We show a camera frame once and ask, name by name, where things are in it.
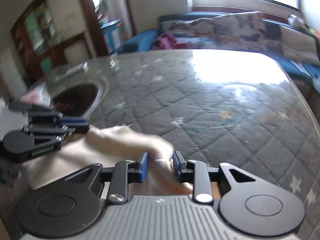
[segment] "star pattern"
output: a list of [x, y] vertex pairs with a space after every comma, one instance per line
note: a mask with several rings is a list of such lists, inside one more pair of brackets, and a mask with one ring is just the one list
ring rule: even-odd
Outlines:
[[289, 120], [288, 116], [285, 113], [279, 113], [279, 116], [283, 119], [283, 120]]
[[160, 81], [160, 80], [163, 80], [163, 76], [160, 75], [160, 76], [156, 76], [153, 81]]
[[232, 117], [229, 114], [231, 114], [231, 112], [228, 111], [220, 111], [219, 113], [222, 119], [231, 119]]
[[117, 109], [122, 109], [124, 107], [125, 102], [119, 103], [115, 106]]
[[292, 182], [290, 183], [290, 187], [292, 188], [292, 193], [300, 192], [300, 184], [302, 180], [297, 179], [295, 175], [292, 176]]
[[182, 117], [179, 117], [179, 118], [176, 118], [173, 122], [171, 122], [172, 124], [174, 124], [176, 127], [180, 127], [180, 125], [184, 125], [184, 122], [183, 122], [183, 116]]
[[311, 188], [309, 193], [308, 193], [308, 195], [307, 195], [308, 206], [310, 206], [311, 203], [315, 203], [316, 202], [316, 196], [317, 196], [317, 194], [315, 194], [313, 192], [313, 188]]

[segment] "metal screw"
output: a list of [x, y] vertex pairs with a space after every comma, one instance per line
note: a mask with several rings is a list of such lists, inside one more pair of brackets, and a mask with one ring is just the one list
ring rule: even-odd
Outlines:
[[122, 196], [121, 194], [111, 194], [108, 197], [108, 200], [112, 202], [121, 202], [121, 201], [124, 201], [124, 196]]
[[212, 196], [206, 193], [196, 195], [196, 200], [202, 203], [207, 203], [212, 200]]

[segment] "dark object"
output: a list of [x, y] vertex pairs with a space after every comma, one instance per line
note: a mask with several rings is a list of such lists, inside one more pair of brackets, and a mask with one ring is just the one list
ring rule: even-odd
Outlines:
[[260, 34], [254, 34], [252, 36], [247, 36], [247, 35], [240, 35], [240, 37], [242, 39], [244, 39], [245, 41], [255, 41], [257, 42], [260, 38]]
[[72, 87], [52, 99], [53, 107], [67, 116], [81, 116], [94, 103], [98, 89], [91, 84]]
[[[148, 169], [148, 153], [140, 160], [121, 161], [112, 168], [95, 163], [26, 194], [16, 207], [24, 232], [43, 238], [60, 238], [89, 228], [106, 204], [128, 200], [128, 184], [142, 183]], [[108, 201], [100, 199], [104, 182], [111, 181]]]
[[[128, 239], [129, 234], [134, 234], [132, 239], [146, 240], [156, 236], [187, 239], [187, 235], [192, 239], [245, 240], [248, 237], [243, 234], [250, 239], [287, 237], [299, 229], [305, 211], [292, 193], [229, 163], [211, 168], [196, 160], [186, 162], [178, 151], [172, 158], [178, 181], [193, 183], [192, 200], [181, 195], [135, 195], [129, 199], [128, 184], [145, 180], [147, 153], [137, 162], [125, 160], [112, 168], [96, 163], [20, 200], [16, 217], [27, 233], [21, 240]], [[107, 181], [111, 182], [107, 199], [102, 200]], [[221, 200], [214, 201], [211, 181], [218, 182]]]
[[41, 111], [38, 106], [21, 102], [11, 104], [11, 108], [28, 112], [28, 126], [9, 132], [3, 138], [5, 156], [12, 162], [22, 163], [60, 150], [68, 134], [87, 133], [89, 130], [87, 121], [80, 117], [63, 117], [60, 112]]
[[46, 108], [43, 106], [37, 106], [32, 104], [26, 104], [20, 101], [11, 101], [9, 103], [9, 109], [16, 112], [36, 112], [36, 111], [52, 111], [52, 107]]

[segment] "circular pad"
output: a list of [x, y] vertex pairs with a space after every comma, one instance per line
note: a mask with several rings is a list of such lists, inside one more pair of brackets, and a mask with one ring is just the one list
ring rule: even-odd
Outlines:
[[282, 202], [269, 195], [255, 195], [245, 202], [247, 210], [257, 216], [270, 217], [278, 214], [282, 208]]
[[66, 238], [89, 228], [103, 210], [101, 199], [85, 183], [64, 179], [31, 191], [18, 202], [16, 218], [25, 233]]
[[3, 138], [3, 146], [10, 153], [21, 153], [33, 147], [33, 138], [27, 133], [13, 131], [7, 133]]
[[68, 196], [48, 196], [38, 203], [38, 210], [50, 217], [68, 214], [75, 207], [75, 201]]
[[295, 232], [305, 214], [294, 194], [263, 180], [233, 184], [218, 211], [237, 231], [258, 237]]

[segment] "gray mattress cover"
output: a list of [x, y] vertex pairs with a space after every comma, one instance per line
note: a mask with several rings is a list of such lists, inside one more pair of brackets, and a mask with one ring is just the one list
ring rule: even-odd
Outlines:
[[110, 89], [89, 121], [129, 125], [171, 142], [186, 159], [229, 162], [296, 194], [298, 236], [320, 239], [318, 124], [293, 82], [265, 55], [154, 51], [89, 63]]

